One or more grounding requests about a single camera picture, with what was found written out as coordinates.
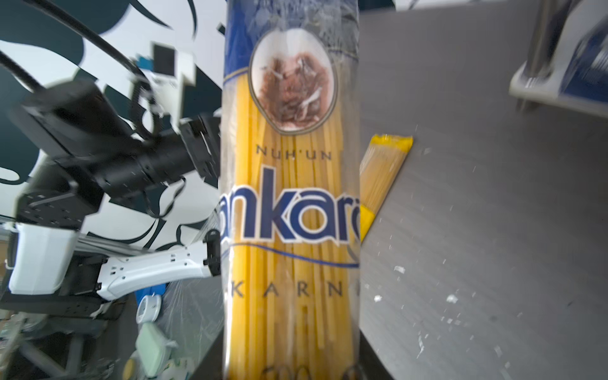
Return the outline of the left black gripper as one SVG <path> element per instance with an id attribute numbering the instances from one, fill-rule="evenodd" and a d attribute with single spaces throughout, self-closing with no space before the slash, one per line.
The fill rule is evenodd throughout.
<path id="1" fill-rule="evenodd" d="M 202 178 L 219 175 L 219 118 L 203 114 L 180 132 L 163 131 L 144 142 L 133 138 L 128 123 L 87 80 L 31 93 L 9 118 L 61 172 L 112 198 L 174 183 L 193 171 Z"/>

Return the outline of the blue label spaghetti bag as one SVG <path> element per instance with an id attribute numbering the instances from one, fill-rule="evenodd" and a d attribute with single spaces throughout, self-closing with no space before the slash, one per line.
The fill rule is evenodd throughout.
<path id="1" fill-rule="evenodd" d="M 230 1 L 225 379 L 359 379 L 359 6 Z"/>

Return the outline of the blue Barilla pasta box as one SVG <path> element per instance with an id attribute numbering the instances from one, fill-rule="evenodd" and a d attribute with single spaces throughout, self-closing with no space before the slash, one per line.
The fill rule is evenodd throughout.
<path id="1" fill-rule="evenodd" d="M 607 17 L 577 44 L 560 92 L 607 103 Z"/>

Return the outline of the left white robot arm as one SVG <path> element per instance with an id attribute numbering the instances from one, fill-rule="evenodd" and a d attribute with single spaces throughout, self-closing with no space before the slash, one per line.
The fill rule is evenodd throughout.
<path id="1" fill-rule="evenodd" d="M 2 300 L 30 312 L 29 297 L 35 297 L 44 314 L 93 318 L 134 291 L 219 276 L 220 238 L 211 230 L 199 242 L 160 253 L 104 253 L 83 295 L 61 294 L 85 219 L 105 197 L 145 195 L 158 185 L 184 182 L 193 171 L 204 179 L 219 177 L 220 118 L 203 114 L 175 131 L 163 130 L 150 81 L 132 60 L 54 3 L 34 1 L 33 7 L 133 74 L 132 119 L 124 121 L 90 80 L 46 87 L 2 55 L 1 65 L 30 90 L 10 118 L 47 156 L 17 201 Z"/>

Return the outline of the white two-tier shelf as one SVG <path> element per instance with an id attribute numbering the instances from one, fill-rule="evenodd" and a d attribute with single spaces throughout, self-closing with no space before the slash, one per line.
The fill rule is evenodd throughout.
<path id="1" fill-rule="evenodd" d="M 513 75 L 509 93 L 519 112 L 549 105 L 607 118 L 607 105 L 561 92 L 577 44 L 607 16 L 606 1 L 541 1 L 527 61 Z"/>

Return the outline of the yellow Pastatime bag leftmost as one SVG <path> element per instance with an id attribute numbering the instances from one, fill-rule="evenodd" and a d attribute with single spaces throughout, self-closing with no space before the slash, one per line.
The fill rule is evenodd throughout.
<path id="1" fill-rule="evenodd" d="M 361 240 L 367 236 L 399 170 L 413 147 L 413 137 L 374 135 L 360 165 Z"/>

